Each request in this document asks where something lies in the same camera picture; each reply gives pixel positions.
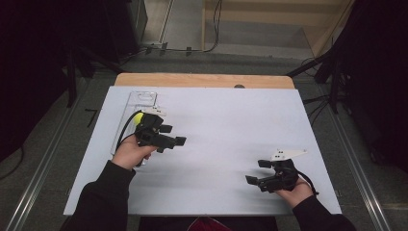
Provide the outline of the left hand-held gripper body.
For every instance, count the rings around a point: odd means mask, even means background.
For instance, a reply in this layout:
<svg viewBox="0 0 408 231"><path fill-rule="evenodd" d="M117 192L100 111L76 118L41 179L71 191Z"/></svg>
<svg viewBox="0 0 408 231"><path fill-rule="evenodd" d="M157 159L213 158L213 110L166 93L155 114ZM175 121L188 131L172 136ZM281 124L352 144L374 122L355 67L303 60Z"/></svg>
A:
<svg viewBox="0 0 408 231"><path fill-rule="evenodd" d="M157 151L163 153L165 149L173 149L175 138L170 137L169 133L161 133L160 126L164 125L164 120L155 114L143 111L141 123L136 125L135 136L139 141L139 146L152 145L157 147Z"/></svg>

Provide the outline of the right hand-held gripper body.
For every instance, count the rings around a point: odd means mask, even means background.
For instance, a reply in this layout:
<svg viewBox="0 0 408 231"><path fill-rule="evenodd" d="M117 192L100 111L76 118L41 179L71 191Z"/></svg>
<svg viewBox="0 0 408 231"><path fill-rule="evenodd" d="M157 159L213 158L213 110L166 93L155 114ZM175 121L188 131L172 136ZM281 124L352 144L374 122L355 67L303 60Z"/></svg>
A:
<svg viewBox="0 0 408 231"><path fill-rule="evenodd" d="M306 153L306 149L277 149L267 160L272 163L274 175L258 180L260 190L269 193L279 190L291 191L299 175L299 171L294 166L293 158Z"/></svg>

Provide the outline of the clear plastic tray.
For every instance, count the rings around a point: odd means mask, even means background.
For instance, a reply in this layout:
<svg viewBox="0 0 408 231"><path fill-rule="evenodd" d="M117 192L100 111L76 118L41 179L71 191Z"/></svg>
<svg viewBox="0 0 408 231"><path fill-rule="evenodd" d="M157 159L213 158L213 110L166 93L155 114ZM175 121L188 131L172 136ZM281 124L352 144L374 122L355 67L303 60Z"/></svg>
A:
<svg viewBox="0 0 408 231"><path fill-rule="evenodd" d="M156 93L149 91L132 91L125 104L125 109L115 135L112 154L119 148L124 139L135 135L136 125L133 118L137 111L149 112L155 107Z"/></svg>

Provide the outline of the person's right hand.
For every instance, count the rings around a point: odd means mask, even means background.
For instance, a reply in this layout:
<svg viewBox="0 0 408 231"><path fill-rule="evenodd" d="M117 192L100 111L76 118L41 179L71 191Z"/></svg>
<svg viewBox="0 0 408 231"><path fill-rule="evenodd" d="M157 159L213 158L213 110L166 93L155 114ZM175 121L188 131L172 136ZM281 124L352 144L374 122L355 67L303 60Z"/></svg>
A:
<svg viewBox="0 0 408 231"><path fill-rule="evenodd" d="M279 190L275 191L275 193L281 196L292 209L303 200L313 195L310 185L301 178L297 179L295 186L291 191Z"/></svg>

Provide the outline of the person's left hand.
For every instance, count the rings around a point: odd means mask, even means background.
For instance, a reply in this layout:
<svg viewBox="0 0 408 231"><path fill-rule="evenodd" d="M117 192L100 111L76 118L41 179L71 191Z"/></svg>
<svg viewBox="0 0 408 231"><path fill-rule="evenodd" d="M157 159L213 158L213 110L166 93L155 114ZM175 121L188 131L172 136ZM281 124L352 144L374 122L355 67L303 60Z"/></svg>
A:
<svg viewBox="0 0 408 231"><path fill-rule="evenodd" d="M139 146L138 139L132 135L123 140L115 152L112 162L122 168L132 170L143 159L149 159L151 154L157 150L156 146Z"/></svg>

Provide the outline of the white board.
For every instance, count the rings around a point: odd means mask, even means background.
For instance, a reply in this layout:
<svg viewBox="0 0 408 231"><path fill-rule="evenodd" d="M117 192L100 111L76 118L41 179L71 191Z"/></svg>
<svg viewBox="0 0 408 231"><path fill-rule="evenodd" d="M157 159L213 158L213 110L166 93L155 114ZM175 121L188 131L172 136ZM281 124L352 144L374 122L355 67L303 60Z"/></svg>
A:
<svg viewBox="0 0 408 231"><path fill-rule="evenodd" d="M290 208L276 194L249 185L248 175L279 150L296 150L319 201L341 211L297 90L155 88L172 135L186 142L155 153L137 170L129 211L140 216L280 216Z"/></svg>

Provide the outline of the wooden table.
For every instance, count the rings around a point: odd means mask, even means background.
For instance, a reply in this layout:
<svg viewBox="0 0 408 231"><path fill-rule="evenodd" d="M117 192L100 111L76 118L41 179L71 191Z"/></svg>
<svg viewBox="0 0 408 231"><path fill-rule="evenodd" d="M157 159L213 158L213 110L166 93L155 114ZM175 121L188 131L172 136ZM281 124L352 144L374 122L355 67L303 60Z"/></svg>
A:
<svg viewBox="0 0 408 231"><path fill-rule="evenodd" d="M175 88L234 88L293 90L289 76L192 74L192 73L120 73L116 86L175 87Z"/></svg>

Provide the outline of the person's dark red clothing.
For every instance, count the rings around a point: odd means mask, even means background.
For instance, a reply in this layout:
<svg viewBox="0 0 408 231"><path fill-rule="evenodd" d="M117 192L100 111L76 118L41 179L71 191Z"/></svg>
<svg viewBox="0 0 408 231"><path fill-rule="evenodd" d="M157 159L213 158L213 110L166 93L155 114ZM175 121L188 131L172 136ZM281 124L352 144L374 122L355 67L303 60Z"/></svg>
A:
<svg viewBox="0 0 408 231"><path fill-rule="evenodd" d="M142 217L139 231L278 231L273 217Z"/></svg>

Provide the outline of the black metal stand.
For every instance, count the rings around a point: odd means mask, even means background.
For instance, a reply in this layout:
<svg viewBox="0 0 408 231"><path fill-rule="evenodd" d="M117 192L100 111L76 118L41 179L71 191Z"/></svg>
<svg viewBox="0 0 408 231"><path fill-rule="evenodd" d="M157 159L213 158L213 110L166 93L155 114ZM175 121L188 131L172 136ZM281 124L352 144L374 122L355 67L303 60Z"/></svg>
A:
<svg viewBox="0 0 408 231"><path fill-rule="evenodd" d="M293 78L300 73L305 72L315 66L319 66L314 79L318 84L324 84L328 79L331 79L330 92L328 103L334 114L338 113L337 102L339 99L339 84L341 77L341 59L333 52L327 51L323 55L313 58L310 62L302 64L300 67L287 73L287 76Z"/></svg>
<svg viewBox="0 0 408 231"><path fill-rule="evenodd" d="M110 61L98 56L96 53L87 49L87 47L79 46L74 43L67 43L65 45L66 51L66 77L67 77L67 91L68 102L67 107L71 108L78 97L76 70L79 70L85 78L92 78L95 72L94 67L90 61L97 61L103 66L107 67L116 74L124 73L125 70L119 65L111 63Z"/></svg>

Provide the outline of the black cabinet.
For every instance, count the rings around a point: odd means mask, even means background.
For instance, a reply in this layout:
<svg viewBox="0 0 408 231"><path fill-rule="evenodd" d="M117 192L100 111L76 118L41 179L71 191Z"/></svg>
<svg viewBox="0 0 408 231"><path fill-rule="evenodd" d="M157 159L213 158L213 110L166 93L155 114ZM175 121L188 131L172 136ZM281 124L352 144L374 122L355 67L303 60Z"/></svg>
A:
<svg viewBox="0 0 408 231"><path fill-rule="evenodd" d="M136 54L148 21L144 0L104 0L104 4L116 59Z"/></svg>

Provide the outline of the metal floor rail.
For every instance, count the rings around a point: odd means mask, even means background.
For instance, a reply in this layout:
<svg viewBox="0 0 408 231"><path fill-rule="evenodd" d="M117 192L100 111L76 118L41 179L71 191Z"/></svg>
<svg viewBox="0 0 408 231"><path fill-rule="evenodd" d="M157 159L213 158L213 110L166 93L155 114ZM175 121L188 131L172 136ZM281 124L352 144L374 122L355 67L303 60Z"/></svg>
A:
<svg viewBox="0 0 408 231"><path fill-rule="evenodd" d="M392 231L342 114L333 112L327 97L311 122L344 215L358 231Z"/></svg>
<svg viewBox="0 0 408 231"><path fill-rule="evenodd" d="M56 158L56 150L60 145L63 134L72 118L72 115L77 108L79 101L83 98L87 88L89 86L89 80L81 78L77 83L77 97L74 99L72 105L64 110L64 116L56 131L54 132L50 143L48 144L45 153L43 154L38 167L30 180L29 185L21 195L17 206L13 212L6 231L21 231L22 227L29 216L37 198L39 192L45 182L48 172Z"/></svg>

